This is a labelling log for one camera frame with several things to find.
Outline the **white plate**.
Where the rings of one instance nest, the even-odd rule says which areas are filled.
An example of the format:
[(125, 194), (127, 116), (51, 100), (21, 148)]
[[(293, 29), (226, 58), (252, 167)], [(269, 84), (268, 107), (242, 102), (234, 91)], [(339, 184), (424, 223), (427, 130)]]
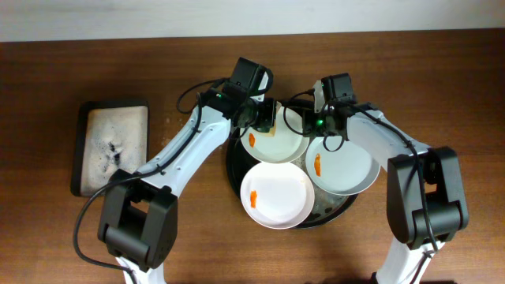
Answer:
[(260, 133), (253, 128), (242, 130), (240, 141), (254, 158), (266, 163), (289, 163), (299, 158), (307, 149), (310, 139), (296, 134), (302, 131), (302, 117), (294, 110), (281, 106), (276, 113), (273, 133)]
[(315, 192), (309, 176), (293, 163), (258, 163), (245, 174), (240, 198), (255, 222), (286, 230), (310, 215)]

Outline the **white plate bottom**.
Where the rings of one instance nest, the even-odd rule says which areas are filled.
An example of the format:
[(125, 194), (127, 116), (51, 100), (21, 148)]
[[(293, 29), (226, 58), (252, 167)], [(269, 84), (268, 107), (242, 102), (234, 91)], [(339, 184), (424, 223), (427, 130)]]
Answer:
[(315, 192), (309, 176), (293, 163), (258, 163), (245, 174), (240, 198), (255, 222), (286, 230), (310, 215)]

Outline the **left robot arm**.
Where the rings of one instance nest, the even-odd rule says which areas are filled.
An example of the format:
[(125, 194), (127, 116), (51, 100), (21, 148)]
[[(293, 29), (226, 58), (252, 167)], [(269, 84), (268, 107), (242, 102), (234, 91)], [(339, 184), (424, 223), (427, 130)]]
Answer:
[(276, 103), (264, 96), (273, 80), (270, 69), (239, 58), (230, 77), (197, 94), (189, 120), (159, 154), (132, 174), (112, 175), (103, 190), (98, 239), (127, 283), (163, 282), (159, 268), (177, 237), (184, 187), (236, 129), (273, 127)]

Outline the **green yellow sponge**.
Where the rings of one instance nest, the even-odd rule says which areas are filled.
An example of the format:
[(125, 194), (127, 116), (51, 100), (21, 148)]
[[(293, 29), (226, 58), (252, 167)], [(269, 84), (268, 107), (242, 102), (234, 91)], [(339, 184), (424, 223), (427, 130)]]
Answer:
[(265, 137), (273, 137), (276, 132), (276, 127), (270, 128), (266, 133), (264, 133)]

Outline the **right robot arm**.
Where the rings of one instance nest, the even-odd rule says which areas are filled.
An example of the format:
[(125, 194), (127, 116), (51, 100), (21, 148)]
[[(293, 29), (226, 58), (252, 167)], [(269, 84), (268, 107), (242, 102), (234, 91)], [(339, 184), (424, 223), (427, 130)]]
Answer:
[(387, 221), (394, 238), (373, 283), (418, 283), (432, 258), (469, 223), (456, 152), (432, 148), (389, 122), (371, 103), (360, 104), (350, 75), (323, 77), (310, 90), (315, 136), (341, 136), (387, 171)]

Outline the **pale blue plate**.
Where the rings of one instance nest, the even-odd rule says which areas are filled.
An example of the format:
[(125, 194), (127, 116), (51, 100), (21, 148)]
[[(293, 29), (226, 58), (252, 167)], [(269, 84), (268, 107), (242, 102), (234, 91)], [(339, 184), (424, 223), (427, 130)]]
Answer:
[[(330, 152), (324, 138), (314, 138), (305, 153), (305, 168), (312, 182), (325, 192), (351, 196), (365, 191), (380, 173), (379, 163), (363, 148), (346, 141), (339, 150)], [(327, 148), (336, 149), (340, 136), (330, 136)]]

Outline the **white plate top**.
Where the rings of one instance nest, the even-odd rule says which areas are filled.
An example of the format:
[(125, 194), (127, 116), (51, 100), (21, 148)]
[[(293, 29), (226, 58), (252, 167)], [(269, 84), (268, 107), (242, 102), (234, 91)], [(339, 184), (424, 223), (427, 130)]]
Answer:
[(294, 110), (281, 106), (276, 113), (273, 133), (260, 133), (253, 128), (242, 130), (240, 141), (254, 158), (266, 163), (289, 163), (299, 158), (307, 149), (310, 139), (296, 134), (302, 131), (302, 117)]

